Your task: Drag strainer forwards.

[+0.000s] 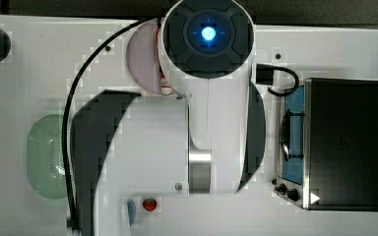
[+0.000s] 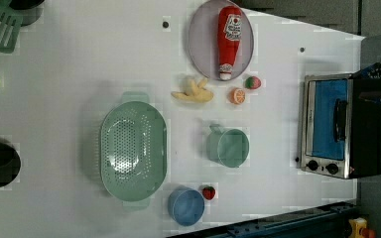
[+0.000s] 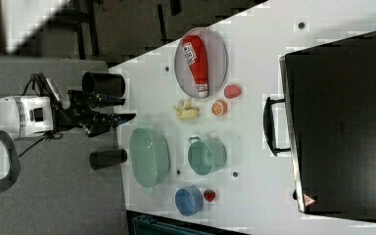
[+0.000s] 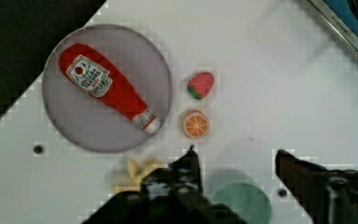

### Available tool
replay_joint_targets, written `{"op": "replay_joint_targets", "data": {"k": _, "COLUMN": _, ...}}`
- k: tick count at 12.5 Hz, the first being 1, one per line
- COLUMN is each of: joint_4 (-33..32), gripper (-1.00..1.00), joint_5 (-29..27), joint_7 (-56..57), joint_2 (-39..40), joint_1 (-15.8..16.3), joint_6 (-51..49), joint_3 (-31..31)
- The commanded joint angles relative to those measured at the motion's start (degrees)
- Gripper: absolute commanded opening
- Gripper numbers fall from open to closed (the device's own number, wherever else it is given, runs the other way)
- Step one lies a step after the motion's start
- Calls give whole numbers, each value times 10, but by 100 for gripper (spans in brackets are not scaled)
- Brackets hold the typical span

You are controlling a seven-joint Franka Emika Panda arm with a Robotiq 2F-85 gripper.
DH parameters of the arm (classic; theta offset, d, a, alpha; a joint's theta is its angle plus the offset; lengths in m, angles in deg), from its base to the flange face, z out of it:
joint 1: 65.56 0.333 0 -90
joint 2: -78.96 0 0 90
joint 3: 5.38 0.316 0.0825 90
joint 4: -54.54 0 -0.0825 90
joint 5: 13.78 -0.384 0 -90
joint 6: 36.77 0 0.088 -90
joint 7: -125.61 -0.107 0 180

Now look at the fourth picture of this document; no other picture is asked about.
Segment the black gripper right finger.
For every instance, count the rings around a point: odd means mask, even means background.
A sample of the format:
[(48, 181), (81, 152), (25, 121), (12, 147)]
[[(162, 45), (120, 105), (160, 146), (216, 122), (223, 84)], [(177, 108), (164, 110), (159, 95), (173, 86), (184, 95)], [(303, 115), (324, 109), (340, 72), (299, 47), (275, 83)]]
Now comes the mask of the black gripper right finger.
[(358, 224), (358, 171), (328, 170), (280, 149), (275, 173), (313, 224)]

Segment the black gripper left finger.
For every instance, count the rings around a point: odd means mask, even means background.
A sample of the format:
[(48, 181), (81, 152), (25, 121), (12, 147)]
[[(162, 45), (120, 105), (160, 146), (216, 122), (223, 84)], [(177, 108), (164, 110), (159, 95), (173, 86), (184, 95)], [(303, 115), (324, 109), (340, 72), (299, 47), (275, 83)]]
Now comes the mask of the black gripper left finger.
[(167, 167), (158, 168), (141, 181), (141, 192), (151, 200), (168, 197), (172, 192), (190, 187), (198, 193), (203, 192), (200, 175), (200, 163), (194, 146)]

